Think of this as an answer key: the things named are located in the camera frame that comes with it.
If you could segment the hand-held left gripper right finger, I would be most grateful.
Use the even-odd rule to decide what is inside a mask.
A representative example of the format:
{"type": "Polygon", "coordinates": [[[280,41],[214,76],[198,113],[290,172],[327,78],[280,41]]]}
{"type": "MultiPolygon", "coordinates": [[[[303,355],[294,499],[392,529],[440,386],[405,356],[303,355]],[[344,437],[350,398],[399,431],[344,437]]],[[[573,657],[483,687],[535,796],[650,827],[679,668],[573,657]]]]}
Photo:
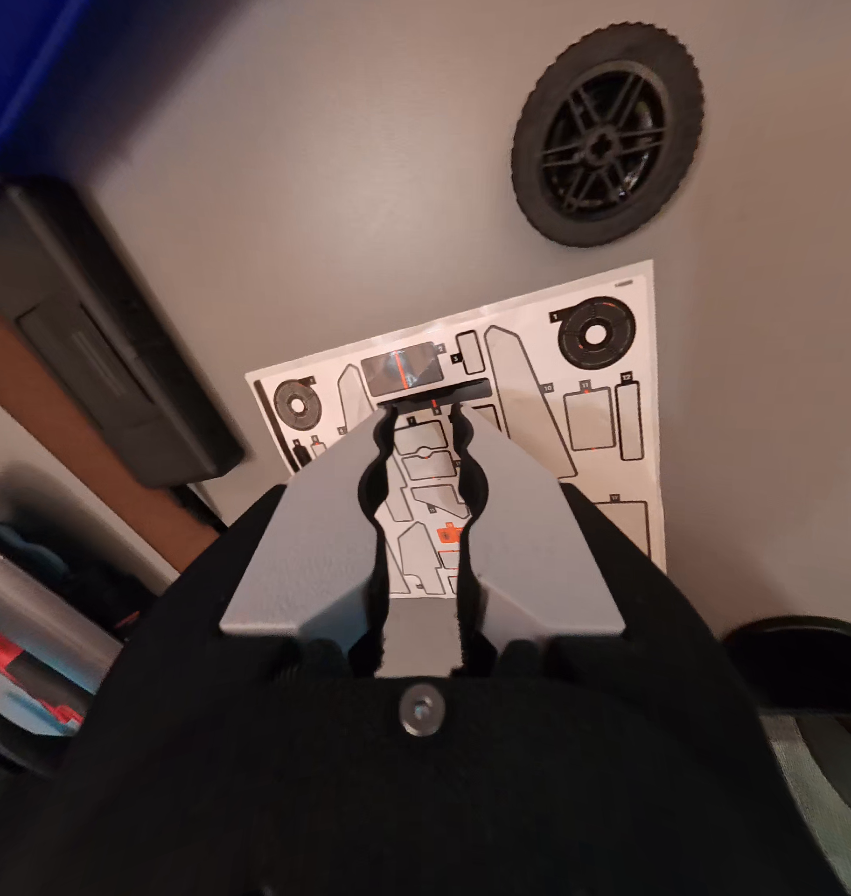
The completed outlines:
{"type": "Polygon", "coordinates": [[[457,619],[462,660],[514,642],[615,637],[625,623],[561,484],[475,409],[455,404],[460,494],[457,619]]]}

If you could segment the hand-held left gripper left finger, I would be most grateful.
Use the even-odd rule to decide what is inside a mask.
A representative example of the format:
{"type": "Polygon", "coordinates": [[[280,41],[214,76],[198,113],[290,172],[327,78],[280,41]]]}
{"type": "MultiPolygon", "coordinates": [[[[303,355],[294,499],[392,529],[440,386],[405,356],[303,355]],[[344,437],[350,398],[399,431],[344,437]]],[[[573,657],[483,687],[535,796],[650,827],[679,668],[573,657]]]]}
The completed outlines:
{"type": "Polygon", "coordinates": [[[388,491],[397,409],[375,410],[287,484],[219,621],[237,637],[331,641],[377,661],[389,612],[388,491]]]}

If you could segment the black lego tyre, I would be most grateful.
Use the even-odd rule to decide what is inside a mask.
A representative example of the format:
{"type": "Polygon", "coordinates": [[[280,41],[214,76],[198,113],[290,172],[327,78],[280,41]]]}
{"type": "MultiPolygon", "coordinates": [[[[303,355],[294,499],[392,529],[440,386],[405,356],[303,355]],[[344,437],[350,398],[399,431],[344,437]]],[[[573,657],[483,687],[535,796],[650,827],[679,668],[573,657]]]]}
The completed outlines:
{"type": "Polygon", "coordinates": [[[510,150],[521,212],[548,240],[587,249],[661,212],[700,145],[704,90],[687,46],[641,22],[566,48],[525,101],[510,150]]]}

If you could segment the black office chair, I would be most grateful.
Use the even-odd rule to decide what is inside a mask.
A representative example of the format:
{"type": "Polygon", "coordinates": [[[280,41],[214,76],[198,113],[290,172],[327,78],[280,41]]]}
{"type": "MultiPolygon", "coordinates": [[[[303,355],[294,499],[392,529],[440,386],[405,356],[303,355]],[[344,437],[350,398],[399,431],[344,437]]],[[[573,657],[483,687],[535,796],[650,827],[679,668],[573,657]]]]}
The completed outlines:
{"type": "Polygon", "coordinates": [[[851,894],[851,623],[782,616],[723,640],[790,793],[851,894]]]}

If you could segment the tool tray with red tool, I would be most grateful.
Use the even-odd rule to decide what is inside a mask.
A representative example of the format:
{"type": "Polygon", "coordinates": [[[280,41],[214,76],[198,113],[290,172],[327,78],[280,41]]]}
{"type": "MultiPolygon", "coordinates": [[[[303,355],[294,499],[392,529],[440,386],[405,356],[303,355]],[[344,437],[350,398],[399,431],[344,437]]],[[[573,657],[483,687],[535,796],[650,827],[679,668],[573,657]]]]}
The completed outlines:
{"type": "Polygon", "coordinates": [[[75,728],[84,723],[91,694],[1,633],[0,675],[59,725],[75,728]]]}

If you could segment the black rectangular block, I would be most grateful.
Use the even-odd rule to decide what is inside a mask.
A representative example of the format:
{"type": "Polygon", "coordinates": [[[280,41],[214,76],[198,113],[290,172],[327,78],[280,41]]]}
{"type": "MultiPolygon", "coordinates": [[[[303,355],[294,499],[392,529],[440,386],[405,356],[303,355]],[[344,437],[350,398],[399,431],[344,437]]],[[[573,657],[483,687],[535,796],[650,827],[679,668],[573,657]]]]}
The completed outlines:
{"type": "Polygon", "coordinates": [[[0,181],[0,315],[143,486],[230,472],[244,448],[75,189],[0,181]]]}

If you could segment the blue plastic storage bin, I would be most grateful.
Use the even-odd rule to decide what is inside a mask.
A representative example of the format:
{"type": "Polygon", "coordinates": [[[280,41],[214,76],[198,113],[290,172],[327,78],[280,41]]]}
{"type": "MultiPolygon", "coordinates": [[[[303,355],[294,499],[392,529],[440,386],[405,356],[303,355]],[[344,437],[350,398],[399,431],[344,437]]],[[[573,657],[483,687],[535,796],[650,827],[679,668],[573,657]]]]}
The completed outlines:
{"type": "Polygon", "coordinates": [[[0,151],[88,1],[0,1],[0,151]]]}

